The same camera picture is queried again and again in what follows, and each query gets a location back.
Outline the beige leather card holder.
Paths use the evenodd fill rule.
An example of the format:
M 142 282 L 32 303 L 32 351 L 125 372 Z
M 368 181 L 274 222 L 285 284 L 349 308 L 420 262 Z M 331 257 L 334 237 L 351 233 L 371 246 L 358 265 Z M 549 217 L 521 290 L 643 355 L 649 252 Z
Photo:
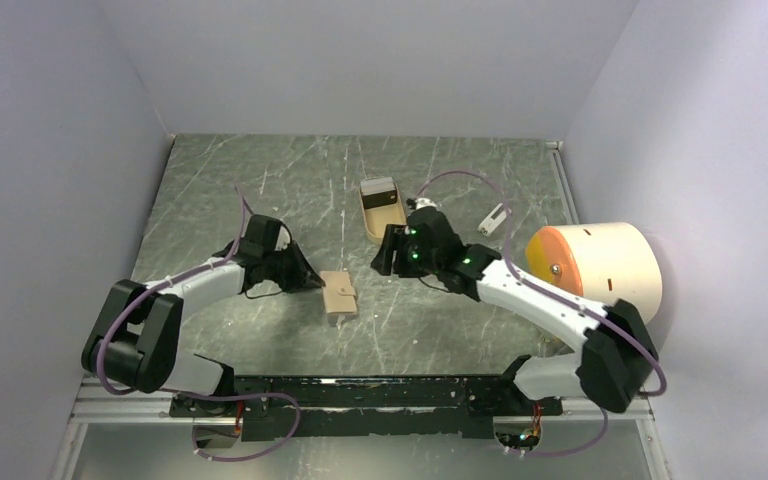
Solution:
M 348 271 L 320 271 L 326 319 L 332 327 L 355 318 L 358 314 L 357 293 Z

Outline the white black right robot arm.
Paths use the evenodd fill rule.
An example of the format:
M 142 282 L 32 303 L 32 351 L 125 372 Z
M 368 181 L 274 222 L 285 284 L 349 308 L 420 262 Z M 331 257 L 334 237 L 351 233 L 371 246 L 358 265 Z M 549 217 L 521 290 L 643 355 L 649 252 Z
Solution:
M 568 354 L 526 359 L 515 368 L 499 389 L 510 413 L 525 413 L 549 397 L 587 398 L 623 413 L 651 374 L 663 374 L 633 304 L 576 296 L 519 269 L 493 248 L 465 243 L 434 205 L 413 211 L 403 225 L 387 225 L 370 266 L 382 276 L 433 276 L 448 292 L 517 314 L 570 348 Z

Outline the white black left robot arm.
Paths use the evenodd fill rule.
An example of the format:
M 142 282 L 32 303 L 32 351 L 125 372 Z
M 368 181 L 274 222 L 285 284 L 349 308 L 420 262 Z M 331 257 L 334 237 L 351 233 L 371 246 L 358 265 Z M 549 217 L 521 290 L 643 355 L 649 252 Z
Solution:
M 81 354 L 81 365 L 114 395 L 174 391 L 221 416 L 237 400 L 232 367 L 179 347 L 185 318 L 269 281 L 282 293 L 325 282 L 279 219 L 255 214 L 242 233 L 203 263 L 159 280 L 110 289 Z

